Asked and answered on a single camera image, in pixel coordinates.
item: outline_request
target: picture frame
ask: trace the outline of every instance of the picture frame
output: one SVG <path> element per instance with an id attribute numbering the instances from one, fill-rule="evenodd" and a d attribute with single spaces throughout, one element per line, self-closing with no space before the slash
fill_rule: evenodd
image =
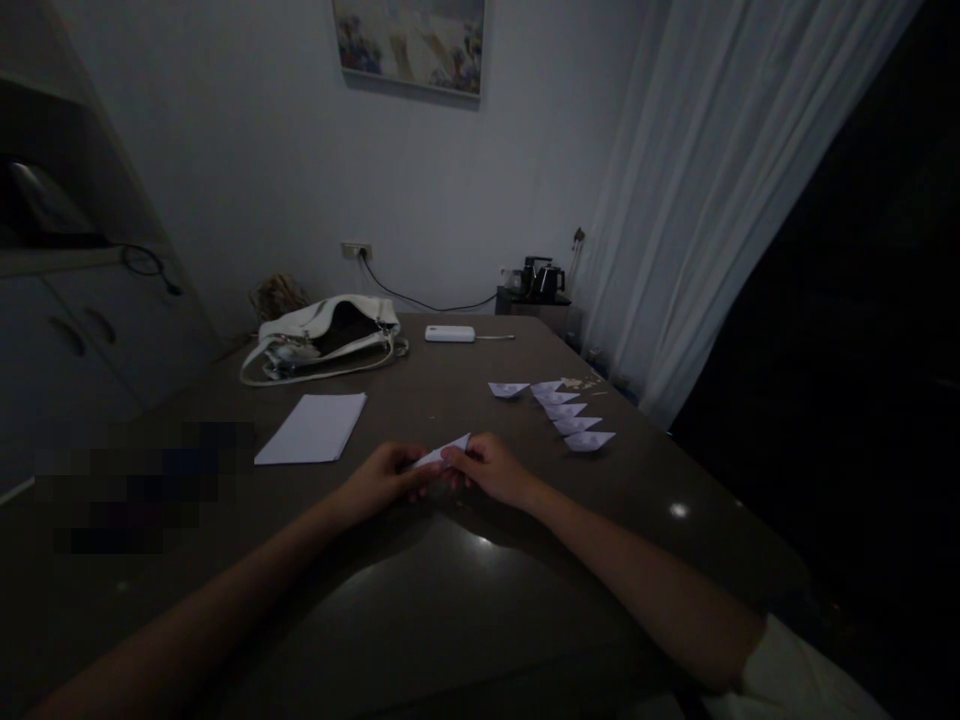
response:
<path id="1" fill-rule="evenodd" d="M 331 0 L 340 68 L 475 100 L 487 0 Z"/>

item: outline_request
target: paper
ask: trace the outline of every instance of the paper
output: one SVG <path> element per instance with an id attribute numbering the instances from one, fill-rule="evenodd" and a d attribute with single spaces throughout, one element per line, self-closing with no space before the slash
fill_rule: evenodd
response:
<path id="1" fill-rule="evenodd" d="M 487 383 L 487 385 L 497 397 L 513 397 L 525 387 L 529 387 L 530 383 Z"/>
<path id="2" fill-rule="evenodd" d="M 594 450 L 602 448 L 607 440 L 614 435 L 616 435 L 616 433 L 585 432 L 569 435 L 565 437 L 563 441 L 567 444 L 567 447 L 574 452 L 593 452 Z"/>
<path id="3" fill-rule="evenodd" d="M 530 389 L 533 390 L 534 395 L 540 395 L 542 393 L 555 392 L 561 385 L 563 385 L 563 380 L 551 380 L 550 382 L 537 383 Z"/>
<path id="4" fill-rule="evenodd" d="M 537 400 L 540 401 L 541 405 L 561 405 L 567 400 L 573 400 L 575 397 L 580 397 L 580 393 L 540 393 L 539 395 L 534 395 Z"/>
<path id="5" fill-rule="evenodd" d="M 304 395 L 254 458 L 255 465 L 331 462 L 339 460 L 357 424 L 360 395 Z"/>
<path id="6" fill-rule="evenodd" d="M 543 409 L 547 411 L 548 418 L 557 421 L 579 415 L 586 406 L 586 403 L 571 403 L 570 405 L 544 405 Z"/>
<path id="7" fill-rule="evenodd" d="M 601 420 L 603 420 L 603 418 L 565 418 L 563 420 L 557 420 L 553 424 L 557 430 L 560 431 L 561 435 L 573 435 L 574 433 L 583 432 L 588 428 L 592 428 Z"/>
<path id="8" fill-rule="evenodd" d="M 427 453 L 427 454 L 424 455 L 422 458 L 420 458 L 419 460 L 417 460 L 413 465 L 410 466 L 410 468 L 411 468 L 411 469 L 412 469 L 412 468 L 417 468 L 417 467 L 420 467 L 421 465 L 426 465 L 427 463 L 432 463 L 432 462 L 437 462 L 437 461 L 442 462 L 444 468 L 448 468 L 448 467 L 450 467 L 450 463 L 448 463 L 446 460 L 444 460 L 442 457 L 440 457 L 441 451 L 442 451 L 444 448 L 448 448 L 448 447 L 458 447 L 458 448 L 460 448 L 461 450 L 463 450 L 464 452 L 466 452 L 466 451 L 467 451 L 467 442 L 468 442 L 469 440 L 470 440 L 470 433 L 467 433 L 467 434 L 464 435 L 463 437 L 457 438 L 457 439 L 454 440 L 453 442 L 447 443 L 446 445 L 441 445 L 440 447 L 438 447 L 438 448 L 437 448 L 436 450 L 434 450 L 433 452 Z"/>

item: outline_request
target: hand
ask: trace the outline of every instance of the hand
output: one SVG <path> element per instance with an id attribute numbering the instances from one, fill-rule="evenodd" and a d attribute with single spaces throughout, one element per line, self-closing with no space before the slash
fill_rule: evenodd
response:
<path id="1" fill-rule="evenodd" d="M 529 512 L 536 492 L 546 487 L 510 454 L 496 435 L 484 433 L 470 438 L 467 453 L 448 447 L 442 455 L 464 474 L 468 487 L 475 482 L 494 500 Z"/>
<path id="2" fill-rule="evenodd" d="M 440 477 L 441 463 L 399 472 L 398 468 L 416 462 L 427 450 L 419 445 L 384 443 L 358 467 L 350 479 L 329 497 L 338 524 L 345 530 L 376 515 L 407 492 Z"/>

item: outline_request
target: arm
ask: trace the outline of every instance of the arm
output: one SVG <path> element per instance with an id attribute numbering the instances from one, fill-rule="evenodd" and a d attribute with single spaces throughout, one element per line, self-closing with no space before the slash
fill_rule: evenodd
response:
<path id="1" fill-rule="evenodd" d="M 689 565 L 531 475 L 492 435 L 444 459 L 496 500 L 546 525 L 674 662 L 717 691 L 736 687 L 763 619 Z"/>
<path id="2" fill-rule="evenodd" d="M 324 546 L 438 476 L 439 463 L 397 471 L 425 454 L 417 446 L 381 445 L 333 494 L 124 640 L 31 717 L 173 714 Z"/>

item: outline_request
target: white sleeve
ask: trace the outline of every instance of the white sleeve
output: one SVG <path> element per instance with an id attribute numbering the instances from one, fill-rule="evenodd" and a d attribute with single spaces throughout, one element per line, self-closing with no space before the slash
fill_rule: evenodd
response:
<path id="1" fill-rule="evenodd" d="M 866 690 L 773 615 L 743 669 L 742 692 L 704 697 L 716 720 L 890 720 Z"/>

